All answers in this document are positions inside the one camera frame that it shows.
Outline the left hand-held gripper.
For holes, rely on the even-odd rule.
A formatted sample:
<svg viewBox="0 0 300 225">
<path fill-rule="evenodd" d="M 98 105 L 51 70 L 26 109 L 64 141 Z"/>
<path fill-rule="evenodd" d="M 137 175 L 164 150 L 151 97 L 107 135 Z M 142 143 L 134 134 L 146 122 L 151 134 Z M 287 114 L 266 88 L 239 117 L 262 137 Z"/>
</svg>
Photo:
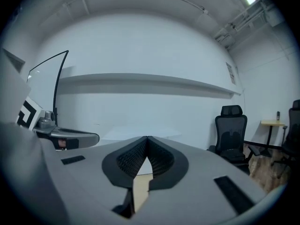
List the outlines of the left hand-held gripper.
<svg viewBox="0 0 300 225">
<path fill-rule="evenodd" d="M 27 96 L 21 107 L 16 123 L 35 132 L 39 138 L 50 140 L 56 150 L 87 148 L 96 145 L 100 140 L 99 135 L 96 133 L 56 126 L 54 113 L 44 110 L 29 96 Z M 65 149 L 59 147 L 59 139 L 66 140 Z"/>
</svg>

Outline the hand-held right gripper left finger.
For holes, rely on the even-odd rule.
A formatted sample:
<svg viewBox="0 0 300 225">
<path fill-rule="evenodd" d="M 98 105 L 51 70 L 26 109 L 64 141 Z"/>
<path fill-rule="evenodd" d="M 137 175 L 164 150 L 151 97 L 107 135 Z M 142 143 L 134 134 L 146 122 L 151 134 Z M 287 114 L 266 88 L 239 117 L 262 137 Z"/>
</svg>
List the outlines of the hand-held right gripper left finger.
<svg viewBox="0 0 300 225">
<path fill-rule="evenodd" d="M 133 219 L 134 178 L 147 152 L 145 136 L 60 152 L 62 192 L 70 219 Z"/>
</svg>

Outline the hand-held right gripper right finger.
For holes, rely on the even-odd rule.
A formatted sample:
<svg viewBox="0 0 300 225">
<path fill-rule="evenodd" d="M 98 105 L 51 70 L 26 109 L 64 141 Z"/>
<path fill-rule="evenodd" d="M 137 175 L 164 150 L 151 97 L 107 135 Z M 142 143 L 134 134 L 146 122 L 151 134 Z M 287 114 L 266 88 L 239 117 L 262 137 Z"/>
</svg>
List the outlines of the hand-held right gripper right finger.
<svg viewBox="0 0 300 225">
<path fill-rule="evenodd" d="M 153 179 L 134 215 L 138 225 L 242 224 L 241 214 L 265 192 L 218 155 L 172 140 L 148 137 Z"/>
</svg>

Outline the pink plate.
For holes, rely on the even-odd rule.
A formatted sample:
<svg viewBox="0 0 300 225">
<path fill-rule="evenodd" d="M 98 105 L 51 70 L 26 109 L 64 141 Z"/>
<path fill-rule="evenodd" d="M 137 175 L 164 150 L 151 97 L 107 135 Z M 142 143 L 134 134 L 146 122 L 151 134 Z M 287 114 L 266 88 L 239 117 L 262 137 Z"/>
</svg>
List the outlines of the pink plate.
<svg viewBox="0 0 300 225">
<path fill-rule="evenodd" d="M 148 158 L 145 159 L 137 175 L 152 174 L 152 166 Z"/>
</svg>

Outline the black mesh office chair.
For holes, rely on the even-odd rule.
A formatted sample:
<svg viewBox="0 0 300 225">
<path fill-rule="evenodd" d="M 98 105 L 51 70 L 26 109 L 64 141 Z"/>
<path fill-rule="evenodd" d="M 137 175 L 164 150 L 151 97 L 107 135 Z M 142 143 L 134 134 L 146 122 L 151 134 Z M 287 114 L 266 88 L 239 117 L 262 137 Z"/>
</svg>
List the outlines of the black mesh office chair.
<svg viewBox="0 0 300 225">
<path fill-rule="evenodd" d="M 293 102 L 292 108 L 289 109 L 289 131 L 285 135 L 288 126 L 284 126 L 284 136 L 281 144 L 281 150 L 288 157 L 282 157 L 278 161 L 273 161 L 271 166 L 275 163 L 285 165 L 282 172 L 277 175 L 280 179 L 286 167 L 293 168 L 300 159 L 300 99 Z"/>
<path fill-rule="evenodd" d="M 249 175 L 249 161 L 253 155 L 259 156 L 260 152 L 253 145 L 248 146 L 250 154 L 247 157 L 243 152 L 247 121 L 239 105 L 223 106 L 221 114 L 215 118 L 217 143 L 207 150 Z"/>
</svg>

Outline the black framed whiteboard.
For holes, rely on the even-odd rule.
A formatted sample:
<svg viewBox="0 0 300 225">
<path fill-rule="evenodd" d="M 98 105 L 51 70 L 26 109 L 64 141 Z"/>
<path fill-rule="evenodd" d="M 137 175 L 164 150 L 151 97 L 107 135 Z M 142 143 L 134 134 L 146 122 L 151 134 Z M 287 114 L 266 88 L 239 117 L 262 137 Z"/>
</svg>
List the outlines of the black framed whiteboard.
<svg viewBox="0 0 300 225">
<path fill-rule="evenodd" d="M 56 94 L 62 67 L 68 55 L 68 50 L 58 53 L 29 72 L 27 84 L 31 91 L 29 97 L 46 111 L 54 113 L 55 124 L 57 121 Z"/>
</svg>

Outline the small yellow table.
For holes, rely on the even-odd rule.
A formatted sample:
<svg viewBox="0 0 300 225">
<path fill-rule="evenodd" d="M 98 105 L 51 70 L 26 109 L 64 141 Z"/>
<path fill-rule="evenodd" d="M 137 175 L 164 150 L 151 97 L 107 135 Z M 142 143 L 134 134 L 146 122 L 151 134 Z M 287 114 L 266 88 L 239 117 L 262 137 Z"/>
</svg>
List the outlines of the small yellow table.
<svg viewBox="0 0 300 225">
<path fill-rule="evenodd" d="M 261 155 L 271 158 L 272 153 L 269 151 L 269 148 L 270 148 L 270 139 L 271 139 L 273 127 L 284 127 L 285 124 L 280 120 L 261 120 L 261 125 L 269 127 L 267 143 L 265 144 L 265 148 L 261 151 Z"/>
</svg>

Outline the grey ceiling pipe bundle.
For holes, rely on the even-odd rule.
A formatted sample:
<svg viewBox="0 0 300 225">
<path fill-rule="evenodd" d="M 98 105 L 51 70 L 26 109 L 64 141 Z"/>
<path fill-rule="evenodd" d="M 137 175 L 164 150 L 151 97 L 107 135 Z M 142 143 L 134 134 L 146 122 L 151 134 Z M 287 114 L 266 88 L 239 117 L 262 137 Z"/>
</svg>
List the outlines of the grey ceiling pipe bundle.
<svg viewBox="0 0 300 225">
<path fill-rule="evenodd" d="M 285 18 L 272 0 L 256 0 L 213 37 L 229 51 L 257 30 L 267 25 L 275 27 L 283 22 Z"/>
</svg>

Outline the white wall ledge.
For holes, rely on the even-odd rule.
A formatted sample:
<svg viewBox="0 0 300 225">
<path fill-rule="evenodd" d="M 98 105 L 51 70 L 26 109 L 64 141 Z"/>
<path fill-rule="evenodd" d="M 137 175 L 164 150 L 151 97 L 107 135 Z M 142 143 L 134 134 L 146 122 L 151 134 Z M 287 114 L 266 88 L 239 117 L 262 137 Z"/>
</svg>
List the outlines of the white wall ledge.
<svg viewBox="0 0 300 225">
<path fill-rule="evenodd" d="M 63 77 L 59 80 L 58 94 L 156 94 L 231 99 L 242 92 L 164 75 L 104 73 Z"/>
</svg>

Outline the wall poster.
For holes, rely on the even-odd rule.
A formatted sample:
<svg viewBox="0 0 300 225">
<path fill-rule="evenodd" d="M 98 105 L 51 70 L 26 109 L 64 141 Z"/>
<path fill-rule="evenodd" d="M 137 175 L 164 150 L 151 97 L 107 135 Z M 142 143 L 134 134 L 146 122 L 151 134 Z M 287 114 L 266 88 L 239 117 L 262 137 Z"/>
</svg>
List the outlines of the wall poster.
<svg viewBox="0 0 300 225">
<path fill-rule="evenodd" d="M 234 76 L 234 72 L 233 72 L 233 68 L 230 64 L 226 63 L 228 72 L 229 72 L 229 76 L 231 79 L 232 84 L 236 85 L 236 81 L 235 81 L 235 76 Z"/>
</svg>

